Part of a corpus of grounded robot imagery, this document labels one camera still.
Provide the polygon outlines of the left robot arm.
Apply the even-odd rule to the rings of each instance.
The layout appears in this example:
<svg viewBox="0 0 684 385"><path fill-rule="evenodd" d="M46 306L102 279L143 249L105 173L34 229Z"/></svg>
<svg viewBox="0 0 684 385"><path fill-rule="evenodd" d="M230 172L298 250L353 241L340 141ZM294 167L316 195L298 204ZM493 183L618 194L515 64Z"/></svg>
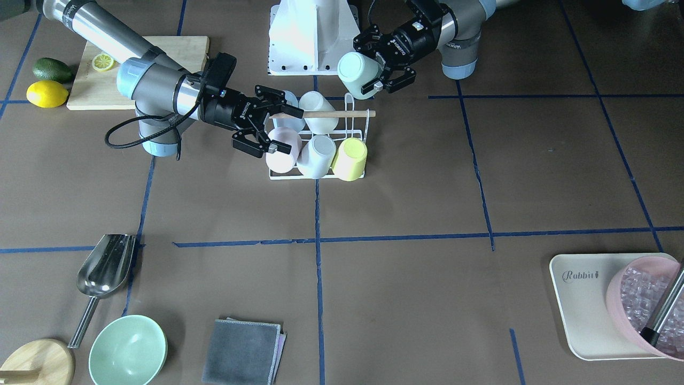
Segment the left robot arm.
<svg viewBox="0 0 684 385"><path fill-rule="evenodd" d="M373 1L400 68L467 95L682 94L682 1Z"/></svg>

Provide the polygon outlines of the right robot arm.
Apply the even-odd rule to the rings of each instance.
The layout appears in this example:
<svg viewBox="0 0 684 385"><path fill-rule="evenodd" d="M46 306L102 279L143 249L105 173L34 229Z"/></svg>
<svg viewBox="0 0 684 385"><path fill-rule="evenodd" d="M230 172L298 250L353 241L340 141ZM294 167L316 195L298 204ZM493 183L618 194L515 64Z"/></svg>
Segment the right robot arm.
<svg viewBox="0 0 684 385"><path fill-rule="evenodd" d="M195 120L232 130L232 146L251 156L293 153L293 146L272 139L266 120L284 113L304 113L285 94L262 85L254 97L227 87L237 59L218 53L200 72L191 73L95 1L29 1L28 8L58 20L120 64L118 91L135 103L140 139L120 148L142 145L154 156L179 156L181 135Z"/></svg>

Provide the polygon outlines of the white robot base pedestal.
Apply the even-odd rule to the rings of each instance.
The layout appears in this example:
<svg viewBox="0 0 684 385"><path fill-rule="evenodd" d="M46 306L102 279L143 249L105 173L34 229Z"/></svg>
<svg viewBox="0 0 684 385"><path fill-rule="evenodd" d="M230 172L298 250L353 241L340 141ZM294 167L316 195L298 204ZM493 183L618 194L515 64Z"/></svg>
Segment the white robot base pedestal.
<svg viewBox="0 0 684 385"><path fill-rule="evenodd" d="M359 24L357 7L348 1L281 1L270 9L267 73L337 75Z"/></svg>

